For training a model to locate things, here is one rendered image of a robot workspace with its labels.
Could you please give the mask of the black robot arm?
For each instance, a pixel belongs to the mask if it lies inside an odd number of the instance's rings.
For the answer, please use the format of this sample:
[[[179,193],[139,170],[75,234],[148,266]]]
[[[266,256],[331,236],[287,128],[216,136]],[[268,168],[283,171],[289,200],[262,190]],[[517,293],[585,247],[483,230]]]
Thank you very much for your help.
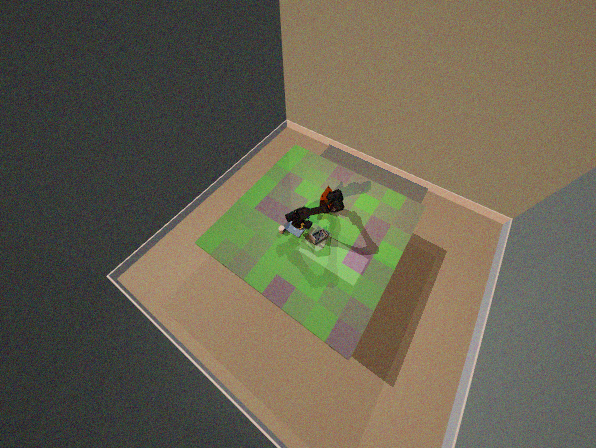
[[[288,222],[292,221],[292,226],[294,226],[295,228],[300,228],[301,224],[302,224],[302,220],[306,220],[307,217],[309,217],[310,215],[316,215],[316,214],[321,214],[321,213],[329,213],[329,212],[339,212],[341,210],[343,210],[344,208],[344,204],[343,204],[343,195],[341,190],[339,191],[339,189],[333,191],[332,193],[329,191],[328,195],[326,196],[326,198],[329,200],[326,204],[319,206],[319,207],[315,207],[315,208],[308,208],[308,207],[301,207],[298,208],[296,210],[293,210],[293,212],[290,212],[288,214],[285,215],[286,219]],[[329,203],[331,202],[334,204],[335,207],[335,211],[330,211],[329,210]]]

